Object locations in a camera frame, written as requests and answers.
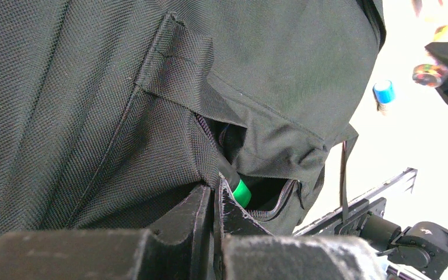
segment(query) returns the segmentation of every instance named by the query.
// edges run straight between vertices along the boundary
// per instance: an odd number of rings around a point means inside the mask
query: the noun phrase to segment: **small bottle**
[[[394,99],[396,99],[393,83],[390,80],[381,80],[375,83],[373,92],[377,98],[378,110],[382,115],[387,115],[390,107],[393,105]]]

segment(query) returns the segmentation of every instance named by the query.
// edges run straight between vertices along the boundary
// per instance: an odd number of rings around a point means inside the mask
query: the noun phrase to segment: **open zipper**
[[[279,198],[277,199],[277,203],[274,208],[270,211],[262,211],[262,210],[247,210],[248,213],[258,221],[266,222],[274,219],[282,210],[284,205],[289,198],[294,193],[294,188],[296,184],[301,184],[298,180],[288,180],[286,184],[282,187],[281,193],[279,194]]]
[[[215,138],[213,136],[212,130],[210,129],[206,119],[199,115],[195,114],[195,117],[197,119],[197,122],[202,127],[202,130],[209,138],[210,142],[212,143],[212,146],[216,147],[217,144],[215,143]],[[295,185],[298,184],[298,190],[300,191],[301,182],[298,180],[288,180],[286,184],[282,187],[281,192],[279,193],[279,198],[277,199],[277,203],[275,204],[274,208],[270,211],[262,211],[262,210],[247,210],[247,212],[255,218],[258,221],[266,222],[268,220],[273,219],[276,217],[286,202],[289,200],[291,195],[294,193]]]

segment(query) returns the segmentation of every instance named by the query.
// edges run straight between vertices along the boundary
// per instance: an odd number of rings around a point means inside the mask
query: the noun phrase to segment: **green cap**
[[[240,183],[233,192],[233,196],[243,208],[248,206],[251,199],[251,191],[244,184],[243,180],[240,180]]]

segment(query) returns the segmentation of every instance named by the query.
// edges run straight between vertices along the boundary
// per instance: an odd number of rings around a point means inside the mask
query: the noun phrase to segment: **nylon fabric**
[[[303,182],[267,225],[292,232],[378,49],[354,0],[0,1],[0,235],[142,228],[217,186],[195,113],[247,128],[240,173]]]

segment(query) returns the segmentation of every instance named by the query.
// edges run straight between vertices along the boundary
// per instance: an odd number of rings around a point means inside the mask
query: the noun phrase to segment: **stitching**
[[[272,159],[263,159],[263,158],[259,157],[257,154],[255,154],[254,152],[250,151],[245,146],[241,147],[240,150],[243,151],[243,152],[246,152],[249,156],[253,156],[256,159],[259,159],[259,160],[261,160],[263,162],[266,162],[266,163],[273,163],[274,162],[274,160],[272,160]],[[315,148],[315,147],[313,147],[312,150],[323,151],[322,149],[318,149],[318,148]]]
[[[128,113],[131,111],[131,107],[132,107],[131,105],[133,104],[133,100],[135,99],[136,92],[139,92],[139,91],[140,91],[140,87],[135,86],[135,88],[133,89],[133,92],[131,93],[131,95],[129,97],[128,103],[126,104],[124,112],[122,113],[121,120],[118,123],[118,125],[116,126],[116,129],[114,130],[114,135],[111,137],[111,141],[109,141],[109,145],[107,146],[106,152],[102,156],[102,160],[101,160],[99,166],[97,167],[97,169],[95,170],[95,174],[92,176],[92,179],[89,181],[89,184],[87,185],[85,191],[83,192],[80,201],[78,201],[78,203],[75,206],[75,209],[73,210],[71,216],[69,217],[68,223],[66,223],[66,228],[69,229],[72,227],[72,223],[73,223],[75,217],[78,215],[80,207],[86,202],[85,201],[86,197],[90,194],[90,191],[92,191],[93,185],[94,185],[97,177],[99,176],[100,172],[104,169],[104,166],[107,162],[107,157],[112,152],[114,143],[119,136],[119,132],[121,131],[121,128],[124,126],[124,124],[127,120]]]
[[[168,54],[163,54],[162,52],[160,52],[160,51],[158,51],[158,50],[155,50],[154,53],[158,53],[158,54],[162,55],[164,58],[176,58],[176,59],[183,60],[183,61],[185,61],[185,62],[189,62],[189,63],[191,63],[191,64],[193,64],[193,65],[198,66],[198,64],[197,64],[195,61],[193,61],[193,60],[191,60],[191,59],[189,59],[189,58],[186,58],[186,57],[181,57],[181,56],[179,56],[179,55],[168,55]]]
[[[199,125],[197,119],[195,118],[195,114],[193,112],[191,112],[190,116],[191,117],[188,118],[188,121],[186,123],[189,130],[191,131],[192,128],[197,127],[197,131],[198,131],[197,133],[205,134],[205,133],[203,133],[203,128]],[[190,153],[190,156],[193,159],[193,164],[195,164],[194,167],[195,167],[195,170],[197,171],[197,177],[200,178],[200,180],[204,180],[204,177],[203,177],[202,173],[200,172],[200,168],[198,168],[198,159],[197,159],[197,153],[196,153],[196,151],[198,149],[198,147],[197,147],[198,139],[195,139],[195,135],[193,135],[193,133],[190,133],[190,135],[187,138],[187,141],[189,143],[191,143],[190,145],[188,145],[188,152]]]
[[[153,49],[149,50],[150,57],[146,58],[145,63],[147,63],[147,69],[150,71],[150,68],[152,66],[152,62],[153,62],[153,57],[155,56],[156,52],[158,53],[158,48],[159,48],[159,44],[161,41],[161,38],[163,38],[166,35],[166,32],[174,32],[174,25],[171,24],[174,21],[172,20],[172,14],[166,14],[162,20],[162,24],[159,27],[159,32],[156,33],[156,37],[155,37],[155,45],[153,46]],[[140,73],[141,75],[143,75],[143,80],[142,80],[142,84],[145,85],[146,84],[146,80],[148,79],[149,75],[144,75],[144,73]]]
[[[264,108],[264,109],[270,111],[271,113],[275,114],[277,117],[280,117],[280,118],[282,118],[283,120],[288,121],[288,122],[290,122],[291,124],[294,124],[294,125],[298,126],[299,128],[305,130],[305,132],[307,132],[307,133],[311,134],[312,136],[316,137],[316,138],[317,138],[317,139],[316,139],[317,141],[320,141],[321,143],[324,142],[324,139],[323,139],[322,137],[320,137],[318,134],[316,134],[315,132],[309,130],[308,128],[306,128],[305,126],[303,126],[302,124],[300,124],[299,122],[297,122],[297,121],[293,121],[293,120],[291,120],[290,118],[286,117],[285,115],[282,115],[282,114],[281,114],[280,112],[278,112],[276,109],[274,109],[274,108],[272,108],[272,107],[269,107],[269,106],[267,106],[267,105],[264,105],[264,104],[258,102],[258,101],[255,100],[250,94],[246,93],[245,91],[235,88],[235,87],[234,87],[233,85],[231,85],[229,82],[227,82],[227,81],[225,81],[223,78],[221,78],[215,71],[211,71],[211,72],[209,73],[209,75],[210,75],[210,74],[213,74],[216,78],[218,78],[220,81],[222,81],[223,83],[225,83],[226,85],[228,85],[230,88],[232,88],[232,89],[234,89],[235,91],[239,92],[240,94],[245,95],[246,97],[248,97],[248,98],[249,98],[251,101],[253,101],[256,105],[259,105],[260,107],[262,107],[262,108]]]

